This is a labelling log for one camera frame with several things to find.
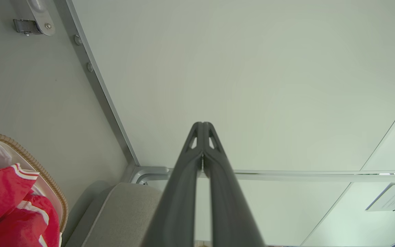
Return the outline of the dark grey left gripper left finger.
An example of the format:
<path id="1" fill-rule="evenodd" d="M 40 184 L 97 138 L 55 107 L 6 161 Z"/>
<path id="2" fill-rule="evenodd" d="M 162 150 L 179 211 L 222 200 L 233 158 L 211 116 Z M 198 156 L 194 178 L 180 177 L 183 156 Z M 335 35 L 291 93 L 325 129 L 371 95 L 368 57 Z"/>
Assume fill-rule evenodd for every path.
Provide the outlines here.
<path id="1" fill-rule="evenodd" d="M 192 247 L 203 123 L 193 124 L 144 236 L 143 247 Z"/>

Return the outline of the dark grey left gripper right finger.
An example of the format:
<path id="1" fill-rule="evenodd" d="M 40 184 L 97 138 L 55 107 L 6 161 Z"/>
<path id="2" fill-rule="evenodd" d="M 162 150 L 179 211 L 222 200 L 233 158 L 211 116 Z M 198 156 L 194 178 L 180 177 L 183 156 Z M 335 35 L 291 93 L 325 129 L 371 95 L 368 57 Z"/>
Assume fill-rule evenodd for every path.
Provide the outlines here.
<path id="1" fill-rule="evenodd" d="M 203 168 L 210 180 L 213 246 L 265 246 L 214 126 L 210 122 L 203 126 Z"/>

